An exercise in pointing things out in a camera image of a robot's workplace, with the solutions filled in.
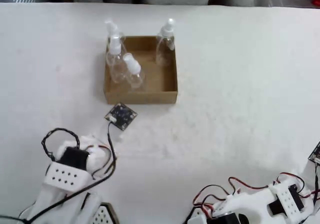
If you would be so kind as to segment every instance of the white pump cap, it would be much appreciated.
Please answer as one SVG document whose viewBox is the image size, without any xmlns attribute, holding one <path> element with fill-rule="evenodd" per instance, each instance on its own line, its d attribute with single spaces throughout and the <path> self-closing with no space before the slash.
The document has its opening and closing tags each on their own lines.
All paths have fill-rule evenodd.
<svg viewBox="0 0 320 224">
<path fill-rule="evenodd" d="M 126 63 L 128 70 L 131 74 L 137 75 L 141 72 L 141 66 L 138 61 L 136 61 L 131 53 L 126 53 L 123 56 L 123 60 Z"/>
<path fill-rule="evenodd" d="M 118 26 L 115 23 L 113 23 L 111 20 L 106 21 L 105 24 L 107 25 L 106 29 L 109 33 L 109 36 L 119 34 L 120 31 Z"/>
<path fill-rule="evenodd" d="M 165 25 L 161 28 L 161 34 L 164 37 L 172 37 L 174 35 L 174 24 L 175 20 L 173 18 L 168 19 Z"/>
<path fill-rule="evenodd" d="M 112 55 L 121 54 L 121 42 L 119 36 L 111 36 L 109 53 Z"/>
</svg>

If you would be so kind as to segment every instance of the white robot part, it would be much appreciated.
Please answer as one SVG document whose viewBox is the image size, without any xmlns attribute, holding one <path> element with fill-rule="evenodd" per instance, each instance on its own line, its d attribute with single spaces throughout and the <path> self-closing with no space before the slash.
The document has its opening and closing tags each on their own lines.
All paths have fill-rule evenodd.
<svg viewBox="0 0 320 224">
<path fill-rule="evenodd" d="M 295 178 L 287 178 L 279 184 L 269 185 L 269 188 L 251 195 L 247 193 L 229 195 L 226 201 L 214 204 L 212 218 L 227 213 L 236 213 L 245 215 L 250 224 L 299 224 L 313 214 L 314 204 L 312 197 L 301 198 L 304 208 L 299 210 L 289 190 L 292 185 L 296 185 L 298 190 L 302 188 Z M 310 191 L 304 188 L 300 195 L 307 196 L 309 193 Z M 285 213 L 272 214 L 269 204 L 276 200 L 280 201 Z M 195 218 L 191 218 L 188 224 L 198 224 L 200 218 L 198 216 Z"/>
<path fill-rule="evenodd" d="M 111 157 L 110 153 L 108 154 L 101 148 L 101 143 L 96 138 L 82 136 L 80 143 L 80 149 L 89 152 L 86 171 L 52 162 L 42 183 L 39 196 L 28 215 L 28 220 L 45 208 L 91 184 L 92 173 L 102 168 Z M 64 142 L 58 150 L 57 160 L 59 161 L 63 156 L 67 147 L 75 146 L 76 142 Z M 83 192 L 43 214 L 33 224 L 92 224 L 95 223 L 93 216 L 101 215 L 98 213 L 101 212 L 101 204 L 102 200 L 98 195 Z M 109 213 L 106 210 L 103 211 L 106 212 L 105 218 L 100 218 L 100 223 L 102 219 L 105 219 L 106 223 L 112 224 Z"/>
<path fill-rule="evenodd" d="M 86 170 L 91 174 L 94 171 L 101 169 L 104 164 L 106 164 L 106 160 L 109 160 L 111 155 L 108 153 L 107 156 L 107 153 L 98 146 L 88 148 L 87 151 L 89 152 L 89 156 L 86 161 Z"/>
<path fill-rule="evenodd" d="M 99 147 L 99 140 L 92 136 L 80 137 L 80 149 L 89 152 L 88 159 L 86 161 L 86 169 L 89 173 L 102 168 L 106 164 L 106 160 L 111 157 L 110 153 L 106 153 Z M 56 159 L 60 160 L 65 153 L 67 147 L 75 147 L 76 141 L 65 141 L 58 149 L 56 153 Z"/>
</svg>

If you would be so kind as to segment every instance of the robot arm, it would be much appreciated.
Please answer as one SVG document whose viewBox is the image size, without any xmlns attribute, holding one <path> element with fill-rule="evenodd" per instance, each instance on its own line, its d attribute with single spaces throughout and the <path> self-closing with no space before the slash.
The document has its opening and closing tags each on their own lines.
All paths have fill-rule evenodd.
<svg viewBox="0 0 320 224">
<path fill-rule="evenodd" d="M 29 213 L 28 220 L 47 207 L 61 201 L 93 182 L 93 173 L 109 161 L 107 153 L 98 145 L 97 139 L 81 137 L 81 146 L 65 142 L 47 170 L 39 196 Z M 83 192 L 60 206 L 44 213 L 33 224 L 116 224 L 118 223 L 110 204 L 102 203 L 97 194 Z"/>
<path fill-rule="evenodd" d="M 215 203 L 209 219 L 197 211 L 188 224 L 299 224 L 314 211 L 312 197 L 301 198 L 310 191 L 304 188 L 298 194 L 301 188 L 295 178 L 288 178 L 251 195 L 235 193 Z"/>
</svg>

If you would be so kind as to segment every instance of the spray nozzle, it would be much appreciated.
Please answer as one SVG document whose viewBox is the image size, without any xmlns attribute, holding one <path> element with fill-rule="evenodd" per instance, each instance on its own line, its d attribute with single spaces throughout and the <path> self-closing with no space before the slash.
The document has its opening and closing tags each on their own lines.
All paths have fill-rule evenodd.
<svg viewBox="0 0 320 224">
<path fill-rule="evenodd" d="M 161 28 L 161 33 L 165 37 L 172 37 L 174 35 L 174 24 L 175 20 L 173 18 L 168 19 L 165 25 Z"/>
</svg>

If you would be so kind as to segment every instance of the black wire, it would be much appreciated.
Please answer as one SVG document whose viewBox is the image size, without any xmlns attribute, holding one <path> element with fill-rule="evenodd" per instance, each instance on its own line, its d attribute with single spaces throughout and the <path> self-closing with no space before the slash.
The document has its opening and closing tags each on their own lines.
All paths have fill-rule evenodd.
<svg viewBox="0 0 320 224">
<path fill-rule="evenodd" d="M 79 137 L 77 136 L 77 134 L 75 134 L 74 132 L 68 130 L 68 129 L 65 129 L 65 128 L 55 128 L 53 130 L 51 130 L 50 132 L 47 133 L 47 135 L 43 138 L 43 140 L 41 141 L 41 144 L 43 146 L 43 149 L 44 149 L 44 152 L 45 154 L 53 161 L 55 162 L 56 161 L 56 158 L 54 157 L 54 154 L 53 152 L 49 152 L 48 149 L 47 149 L 47 146 L 46 146 L 46 140 L 48 137 L 50 137 L 54 132 L 56 131 L 65 131 L 69 134 L 71 134 L 72 136 L 74 136 L 75 138 L 75 141 L 76 141 L 76 148 L 80 149 L 80 141 L 79 141 Z"/>
<path fill-rule="evenodd" d="M 192 207 L 191 212 L 189 213 L 189 215 L 187 216 L 187 218 L 185 219 L 185 221 L 183 222 L 183 224 L 187 224 L 189 219 L 191 218 L 192 214 L 194 213 L 196 207 Z"/>
<path fill-rule="evenodd" d="M 110 124 L 111 122 L 109 123 L 108 125 L 108 142 L 110 144 L 110 148 L 111 148 L 111 153 L 112 153 L 112 163 L 110 164 L 110 166 L 107 168 L 107 170 L 105 171 L 105 174 L 108 173 L 108 171 L 113 167 L 112 171 L 110 172 L 110 174 L 108 174 L 106 177 L 100 179 L 99 181 L 95 182 L 95 183 L 92 183 L 91 185 L 71 194 L 70 196 L 68 197 L 65 197 L 64 199 L 62 199 L 61 201 L 47 207 L 46 209 L 42 210 L 41 212 L 39 212 L 38 214 L 36 214 L 33 218 L 31 218 L 29 220 L 29 223 L 28 224 L 31 224 L 32 222 L 34 222 L 36 219 L 38 219 L 39 217 L 41 217 L 43 214 L 49 212 L 50 210 L 52 210 L 53 208 L 57 207 L 57 206 L 60 206 L 61 204 L 65 203 L 66 201 L 70 200 L 71 198 L 74 198 L 75 196 L 78 196 L 80 195 L 81 193 L 99 185 L 100 183 L 106 181 L 107 179 L 109 179 L 113 173 L 115 172 L 116 170 L 116 160 L 117 160 L 117 157 L 116 157 L 116 154 L 115 154 L 115 150 L 114 150 L 114 146 L 112 144 L 112 141 L 111 141 L 111 137 L 110 137 L 110 132 L 109 132 L 109 129 L 110 129 Z"/>
<path fill-rule="evenodd" d="M 20 219 L 20 218 L 10 217 L 6 215 L 0 215 L 0 219 L 8 219 L 8 220 L 20 221 L 24 224 L 30 224 L 30 222 L 26 219 Z"/>
<path fill-rule="evenodd" d="M 18 216 L 18 218 L 20 218 L 21 215 L 22 215 L 27 209 L 31 208 L 35 203 L 36 203 L 36 202 L 34 201 L 30 206 L 26 207 L 23 211 L 21 211 L 20 214 L 19 214 L 19 216 Z"/>
<path fill-rule="evenodd" d="M 318 178 L 317 168 L 318 168 L 318 163 L 315 163 L 315 171 L 314 171 L 314 174 L 315 174 L 315 179 L 314 179 L 314 189 L 315 189 L 316 191 L 319 189 L 319 178 Z M 316 192 L 316 193 L 314 194 L 314 197 L 313 197 L 313 205 L 315 205 L 315 204 L 316 204 L 317 199 L 318 199 L 318 192 Z"/>
<path fill-rule="evenodd" d="M 111 155 L 111 151 L 110 151 L 109 148 L 103 147 L 103 146 L 99 146 L 99 147 L 107 149 L 107 150 L 109 151 L 109 154 Z M 104 168 L 107 166 L 107 164 L 109 163 L 110 159 L 111 159 L 111 157 L 105 162 L 105 164 L 102 166 L 102 168 L 99 168 L 99 169 L 95 170 L 95 171 L 91 174 L 91 177 L 92 177 L 93 180 L 95 180 L 95 177 L 94 177 L 95 174 L 96 174 L 97 172 L 101 171 L 102 169 L 104 169 Z"/>
</svg>

